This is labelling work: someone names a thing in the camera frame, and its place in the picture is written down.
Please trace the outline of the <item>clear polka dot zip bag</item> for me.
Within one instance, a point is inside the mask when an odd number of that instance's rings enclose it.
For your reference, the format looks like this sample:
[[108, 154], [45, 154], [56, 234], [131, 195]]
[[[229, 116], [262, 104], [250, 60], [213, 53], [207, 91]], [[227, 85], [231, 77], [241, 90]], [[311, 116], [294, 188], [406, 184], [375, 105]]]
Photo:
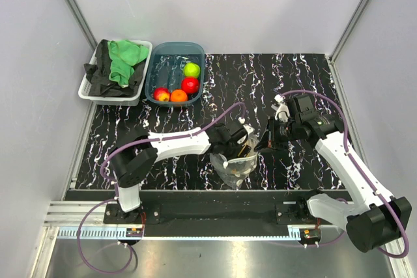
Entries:
[[240, 189], [250, 173], [256, 170], [258, 153], [254, 151], [258, 143], [254, 128], [245, 124], [249, 131], [247, 140], [241, 149], [240, 158], [226, 160], [222, 154], [210, 154], [210, 162], [223, 182], [233, 189]]

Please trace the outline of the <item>orange fake fruit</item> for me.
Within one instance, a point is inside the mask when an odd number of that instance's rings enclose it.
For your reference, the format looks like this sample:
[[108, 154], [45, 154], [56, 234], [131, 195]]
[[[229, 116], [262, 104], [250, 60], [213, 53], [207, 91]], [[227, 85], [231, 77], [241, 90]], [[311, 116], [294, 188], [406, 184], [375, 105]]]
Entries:
[[170, 95], [171, 102], [186, 102], [188, 100], [188, 95], [182, 89], [174, 90]]

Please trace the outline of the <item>red fake apple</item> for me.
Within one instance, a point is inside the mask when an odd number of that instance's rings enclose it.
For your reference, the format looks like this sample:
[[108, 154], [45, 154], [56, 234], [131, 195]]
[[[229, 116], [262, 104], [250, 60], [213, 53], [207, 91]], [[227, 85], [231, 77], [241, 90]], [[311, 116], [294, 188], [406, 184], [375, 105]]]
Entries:
[[185, 77], [181, 83], [181, 89], [186, 94], [195, 94], [199, 91], [200, 83], [195, 77]]

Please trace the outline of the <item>red yellow fake peach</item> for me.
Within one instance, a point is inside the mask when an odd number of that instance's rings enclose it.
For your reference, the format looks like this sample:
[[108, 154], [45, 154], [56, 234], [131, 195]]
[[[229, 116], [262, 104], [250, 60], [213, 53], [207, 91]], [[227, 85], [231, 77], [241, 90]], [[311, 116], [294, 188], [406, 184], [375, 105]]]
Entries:
[[152, 97], [158, 102], [168, 102], [170, 101], [171, 93], [165, 87], [158, 87], [154, 90]]

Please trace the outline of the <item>green fake apple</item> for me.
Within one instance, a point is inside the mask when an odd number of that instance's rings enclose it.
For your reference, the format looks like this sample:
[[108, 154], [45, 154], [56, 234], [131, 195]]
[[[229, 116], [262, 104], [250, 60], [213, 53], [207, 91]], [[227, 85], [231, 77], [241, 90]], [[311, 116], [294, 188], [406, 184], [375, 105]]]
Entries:
[[199, 79], [201, 68], [196, 63], [186, 63], [183, 68], [183, 74], [185, 78], [196, 78]]

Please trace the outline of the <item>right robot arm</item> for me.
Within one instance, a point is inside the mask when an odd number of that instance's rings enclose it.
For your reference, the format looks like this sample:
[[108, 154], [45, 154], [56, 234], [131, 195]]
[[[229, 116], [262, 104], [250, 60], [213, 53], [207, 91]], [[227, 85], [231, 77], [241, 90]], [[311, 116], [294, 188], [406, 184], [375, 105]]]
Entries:
[[293, 141], [307, 142], [320, 154], [342, 181], [352, 204], [312, 191], [296, 202], [296, 216], [302, 223], [323, 219], [344, 230], [357, 250], [366, 253], [398, 239], [404, 258], [410, 249], [406, 227], [412, 212], [406, 197], [395, 197], [366, 167], [352, 148], [349, 127], [341, 108], [326, 96], [308, 90], [277, 94], [272, 102], [275, 113], [255, 147], [260, 153], [283, 151]]

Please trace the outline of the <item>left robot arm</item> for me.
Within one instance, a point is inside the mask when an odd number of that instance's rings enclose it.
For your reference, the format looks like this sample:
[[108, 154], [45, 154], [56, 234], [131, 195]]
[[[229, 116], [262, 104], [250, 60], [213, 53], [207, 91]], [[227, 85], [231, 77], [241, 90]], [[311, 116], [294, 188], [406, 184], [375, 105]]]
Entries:
[[109, 155], [116, 185], [118, 216], [126, 223], [141, 214], [139, 184], [155, 163], [186, 155], [221, 154], [227, 160], [238, 157], [253, 128], [243, 119], [217, 123], [185, 132], [151, 133], [143, 128], [121, 139]]

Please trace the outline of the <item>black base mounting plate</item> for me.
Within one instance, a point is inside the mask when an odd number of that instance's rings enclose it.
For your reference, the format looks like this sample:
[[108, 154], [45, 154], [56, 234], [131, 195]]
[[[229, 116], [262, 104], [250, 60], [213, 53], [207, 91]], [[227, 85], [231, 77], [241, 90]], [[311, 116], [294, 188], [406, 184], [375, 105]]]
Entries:
[[139, 208], [107, 204], [105, 224], [145, 224], [148, 237], [273, 237], [287, 226], [315, 228], [326, 221], [302, 213], [305, 191], [142, 191]]

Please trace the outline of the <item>blue translucent plastic tub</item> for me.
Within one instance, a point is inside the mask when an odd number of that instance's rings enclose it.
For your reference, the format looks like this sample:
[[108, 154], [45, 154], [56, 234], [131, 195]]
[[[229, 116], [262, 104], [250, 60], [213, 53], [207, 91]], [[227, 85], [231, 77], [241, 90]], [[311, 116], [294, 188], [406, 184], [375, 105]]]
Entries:
[[[197, 77], [199, 88], [195, 93], [182, 102], [163, 102], [154, 98], [154, 91], [158, 87], [167, 88], [168, 91], [182, 87], [185, 78], [184, 67], [188, 63], [199, 66], [200, 73]], [[193, 42], [165, 42], [152, 50], [149, 68], [144, 85], [145, 96], [148, 101], [162, 107], [187, 107], [193, 105], [203, 92], [205, 78], [205, 52], [204, 49]]]

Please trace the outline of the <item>green cloth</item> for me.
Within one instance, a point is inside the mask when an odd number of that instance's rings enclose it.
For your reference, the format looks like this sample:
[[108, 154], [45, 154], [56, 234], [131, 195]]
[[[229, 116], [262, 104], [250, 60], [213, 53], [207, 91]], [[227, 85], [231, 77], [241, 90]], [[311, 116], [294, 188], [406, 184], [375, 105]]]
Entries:
[[129, 40], [109, 41], [108, 53], [111, 59], [109, 80], [121, 88], [137, 85], [143, 77], [143, 67], [149, 55], [149, 48]]

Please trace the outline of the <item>black cloth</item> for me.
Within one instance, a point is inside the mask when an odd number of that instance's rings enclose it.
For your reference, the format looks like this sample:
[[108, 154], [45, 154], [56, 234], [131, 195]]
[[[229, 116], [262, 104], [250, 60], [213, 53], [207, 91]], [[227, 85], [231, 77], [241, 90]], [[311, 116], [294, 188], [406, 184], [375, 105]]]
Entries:
[[96, 63], [85, 64], [84, 69], [87, 81], [91, 84], [89, 96], [99, 96], [103, 98], [117, 97], [130, 98], [137, 94], [142, 80], [133, 87], [121, 88], [118, 84], [109, 80], [111, 59], [108, 53], [108, 42], [111, 40], [103, 39], [96, 48]]

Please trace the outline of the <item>white plastic basket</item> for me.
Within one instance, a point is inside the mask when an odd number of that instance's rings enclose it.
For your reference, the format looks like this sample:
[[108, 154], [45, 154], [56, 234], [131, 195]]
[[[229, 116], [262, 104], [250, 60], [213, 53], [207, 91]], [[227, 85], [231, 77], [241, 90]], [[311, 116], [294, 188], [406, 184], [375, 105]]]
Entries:
[[101, 40], [78, 96], [99, 105], [136, 106], [150, 65], [152, 44], [140, 40]]

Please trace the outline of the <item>left aluminium frame post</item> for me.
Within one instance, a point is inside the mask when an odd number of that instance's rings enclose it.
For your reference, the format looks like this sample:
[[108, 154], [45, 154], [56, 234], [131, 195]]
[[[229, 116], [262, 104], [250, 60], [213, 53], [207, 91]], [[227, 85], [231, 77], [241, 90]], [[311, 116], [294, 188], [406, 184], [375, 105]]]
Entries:
[[87, 40], [91, 49], [95, 49], [97, 46], [97, 40], [89, 27], [87, 20], [85, 19], [78, 2], [76, 0], [65, 0], [66, 4], [68, 5], [73, 17], [75, 18], [81, 32], [83, 33], [85, 39]]

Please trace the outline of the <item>aluminium frame post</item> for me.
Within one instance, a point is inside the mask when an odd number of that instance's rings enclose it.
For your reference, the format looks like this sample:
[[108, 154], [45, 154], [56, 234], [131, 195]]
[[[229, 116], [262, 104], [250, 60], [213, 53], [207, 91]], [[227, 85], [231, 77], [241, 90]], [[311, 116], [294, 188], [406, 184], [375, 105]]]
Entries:
[[68, 5], [73, 17], [75, 18], [81, 32], [83, 33], [85, 39], [87, 40], [91, 49], [95, 49], [97, 46], [97, 40], [89, 27], [87, 20], [85, 19], [78, 2], [76, 0], [65, 0], [66, 4]]
[[343, 50], [344, 46], [346, 45], [347, 41], [349, 40], [350, 36], [352, 35], [353, 31], [355, 30], [357, 24], [359, 23], [362, 15], [366, 11], [366, 8], [369, 6], [371, 0], [360, 0], [358, 5], [356, 6], [351, 18], [347, 26], [345, 27], [344, 31], [342, 32], [341, 37], [339, 38], [335, 48], [333, 49], [332, 53], [329, 54], [329, 60], [331, 62], [335, 62], [339, 57], [341, 51]]

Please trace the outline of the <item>right aluminium frame post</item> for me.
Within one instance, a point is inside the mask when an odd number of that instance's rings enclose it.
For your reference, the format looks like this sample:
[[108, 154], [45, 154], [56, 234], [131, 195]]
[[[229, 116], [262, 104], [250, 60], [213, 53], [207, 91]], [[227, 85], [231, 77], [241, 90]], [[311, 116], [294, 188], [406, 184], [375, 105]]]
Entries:
[[341, 37], [339, 38], [335, 48], [333, 49], [332, 53], [329, 54], [329, 60], [331, 62], [335, 62], [339, 57], [341, 51], [343, 50], [344, 46], [346, 45], [347, 41], [349, 40], [350, 36], [352, 35], [353, 31], [355, 30], [357, 24], [359, 23], [362, 15], [366, 11], [366, 8], [369, 6], [371, 0], [360, 0], [358, 5], [356, 6], [351, 18], [347, 26], [345, 27], [344, 31], [342, 32]]

